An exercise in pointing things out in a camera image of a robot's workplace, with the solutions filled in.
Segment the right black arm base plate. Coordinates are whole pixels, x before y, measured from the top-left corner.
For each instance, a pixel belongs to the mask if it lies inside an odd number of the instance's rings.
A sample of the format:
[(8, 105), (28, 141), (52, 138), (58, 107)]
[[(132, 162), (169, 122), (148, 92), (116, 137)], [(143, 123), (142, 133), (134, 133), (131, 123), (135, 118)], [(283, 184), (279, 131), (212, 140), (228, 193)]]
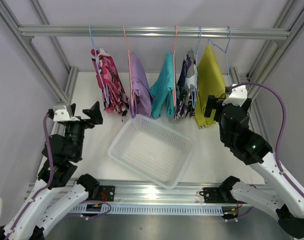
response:
[(199, 194), (204, 198), (204, 202), (207, 204), (225, 203), (218, 187), (204, 187)]

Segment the lilac purple trousers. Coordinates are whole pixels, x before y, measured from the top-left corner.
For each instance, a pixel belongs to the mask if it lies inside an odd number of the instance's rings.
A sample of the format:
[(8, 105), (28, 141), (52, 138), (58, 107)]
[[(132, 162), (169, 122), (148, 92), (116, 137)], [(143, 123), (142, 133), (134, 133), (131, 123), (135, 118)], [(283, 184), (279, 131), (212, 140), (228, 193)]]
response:
[(136, 115), (149, 117), (152, 112), (153, 96), (150, 92), (143, 65), (134, 52), (130, 53), (130, 65), (133, 93), (129, 103), (131, 118), (135, 118)]

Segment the pink camouflage trousers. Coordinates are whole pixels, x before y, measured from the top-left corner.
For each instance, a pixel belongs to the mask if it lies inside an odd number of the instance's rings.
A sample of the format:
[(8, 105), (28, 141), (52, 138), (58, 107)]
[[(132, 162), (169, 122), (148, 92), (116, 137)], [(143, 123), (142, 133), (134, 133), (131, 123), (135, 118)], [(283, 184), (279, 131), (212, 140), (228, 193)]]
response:
[(104, 84), (108, 86), (110, 103), (105, 101), (103, 87), (101, 85), (97, 67), (95, 64), (94, 49), (91, 50), (92, 62), (96, 71), (96, 78), (99, 88), (102, 90), (104, 109), (109, 114), (117, 113), (125, 117), (129, 109), (129, 98), (127, 97), (122, 82), (120, 80), (116, 65), (113, 58), (102, 48), (97, 50), (99, 58), (100, 73)]

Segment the light blue wire hanger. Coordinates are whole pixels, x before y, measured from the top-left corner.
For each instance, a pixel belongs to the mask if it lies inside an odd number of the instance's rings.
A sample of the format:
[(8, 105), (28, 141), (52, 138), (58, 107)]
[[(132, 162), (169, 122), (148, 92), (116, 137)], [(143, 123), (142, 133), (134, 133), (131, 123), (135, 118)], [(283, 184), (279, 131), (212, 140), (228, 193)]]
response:
[(92, 25), (91, 24), (89, 25), (89, 35), (90, 35), (90, 39), (91, 39), (92, 46), (93, 46), (93, 49), (94, 49), (95, 64), (96, 64), (96, 67), (97, 67), (97, 70), (98, 70), (97, 73), (99, 75), (101, 85), (103, 87), (103, 93), (104, 93), (105, 101), (106, 101), (107, 104), (109, 104), (110, 99), (109, 99), (108, 86), (104, 84), (103, 78), (102, 78), (101, 73), (100, 73), (99, 58), (98, 58), (98, 54), (97, 54), (98, 48), (96, 47), (95, 42), (94, 42), (94, 38), (93, 38), (93, 35), (92, 35)]

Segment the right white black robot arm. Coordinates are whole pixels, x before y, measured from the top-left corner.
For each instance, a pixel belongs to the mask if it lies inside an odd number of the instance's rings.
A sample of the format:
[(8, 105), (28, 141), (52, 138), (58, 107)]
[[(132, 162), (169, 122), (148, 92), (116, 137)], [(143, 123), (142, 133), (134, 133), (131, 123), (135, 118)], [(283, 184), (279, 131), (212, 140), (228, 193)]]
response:
[(276, 152), (259, 134), (249, 129), (247, 110), (251, 99), (242, 106), (225, 104), (224, 98), (208, 96), (205, 116), (215, 110), (220, 140), (233, 155), (260, 174), (275, 191), (269, 194), (240, 179), (229, 176), (220, 185), (220, 198), (247, 203), (273, 217), (290, 236), (304, 238), (304, 187), (276, 161)]

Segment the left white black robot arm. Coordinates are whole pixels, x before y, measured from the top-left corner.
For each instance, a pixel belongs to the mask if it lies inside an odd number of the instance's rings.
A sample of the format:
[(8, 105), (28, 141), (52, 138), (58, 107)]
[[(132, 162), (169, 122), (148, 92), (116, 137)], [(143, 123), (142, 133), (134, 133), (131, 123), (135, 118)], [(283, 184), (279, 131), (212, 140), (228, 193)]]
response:
[(49, 109), (43, 120), (46, 158), (34, 188), (15, 217), (0, 226), (0, 240), (43, 240), (74, 207), (99, 196), (99, 182), (90, 174), (80, 176), (72, 189), (51, 204), (66, 186), (82, 160), (85, 130), (103, 123), (100, 103), (75, 116), (76, 104), (61, 103)]

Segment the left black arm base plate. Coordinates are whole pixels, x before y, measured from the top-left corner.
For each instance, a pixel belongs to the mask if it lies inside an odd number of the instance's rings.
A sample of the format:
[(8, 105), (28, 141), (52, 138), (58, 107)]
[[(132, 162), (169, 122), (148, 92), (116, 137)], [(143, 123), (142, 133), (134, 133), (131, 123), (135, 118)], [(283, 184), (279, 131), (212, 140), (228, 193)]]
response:
[(101, 185), (96, 199), (104, 202), (113, 202), (116, 187), (113, 185)]

